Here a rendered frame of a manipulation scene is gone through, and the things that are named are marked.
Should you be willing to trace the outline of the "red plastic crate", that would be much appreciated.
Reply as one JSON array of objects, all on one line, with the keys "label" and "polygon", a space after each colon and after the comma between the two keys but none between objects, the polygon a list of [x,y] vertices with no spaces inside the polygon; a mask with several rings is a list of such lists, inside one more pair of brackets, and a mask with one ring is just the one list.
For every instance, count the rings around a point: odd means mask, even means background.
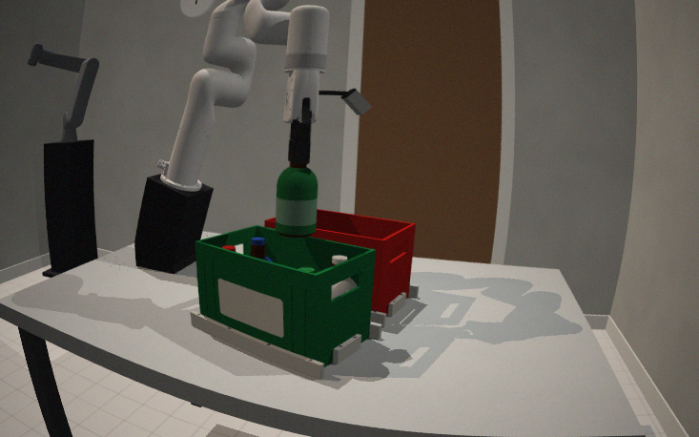
[{"label": "red plastic crate", "polygon": [[409,295],[415,227],[416,223],[317,209],[317,228],[310,237],[377,250],[371,310],[387,316],[392,300],[402,292]]}]

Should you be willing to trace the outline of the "white bottle with grey label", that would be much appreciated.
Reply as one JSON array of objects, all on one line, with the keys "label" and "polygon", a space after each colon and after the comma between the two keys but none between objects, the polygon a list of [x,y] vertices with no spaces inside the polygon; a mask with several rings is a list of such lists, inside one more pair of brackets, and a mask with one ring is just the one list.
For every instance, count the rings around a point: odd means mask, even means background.
[{"label": "white bottle with grey label", "polygon": [[[332,261],[331,261],[331,266],[337,265],[341,262],[344,262],[347,260],[347,257],[345,256],[333,256]],[[332,285],[332,299],[338,297],[339,295],[357,287],[356,283],[351,279],[348,278],[346,280],[340,281],[334,285]]]}]

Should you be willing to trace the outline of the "green plastic crate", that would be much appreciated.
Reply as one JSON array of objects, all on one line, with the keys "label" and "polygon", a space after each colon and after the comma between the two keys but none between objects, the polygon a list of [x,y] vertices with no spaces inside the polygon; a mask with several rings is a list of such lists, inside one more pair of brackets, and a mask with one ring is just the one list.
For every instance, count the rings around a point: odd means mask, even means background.
[{"label": "green plastic crate", "polygon": [[[272,262],[250,257],[252,238],[265,238]],[[222,248],[242,243],[244,255]],[[331,267],[333,256],[347,260]],[[258,225],[225,233],[200,273],[200,314],[326,367],[334,348],[369,338],[375,260],[375,249]],[[331,300],[332,285],[348,278],[357,287]]]}]

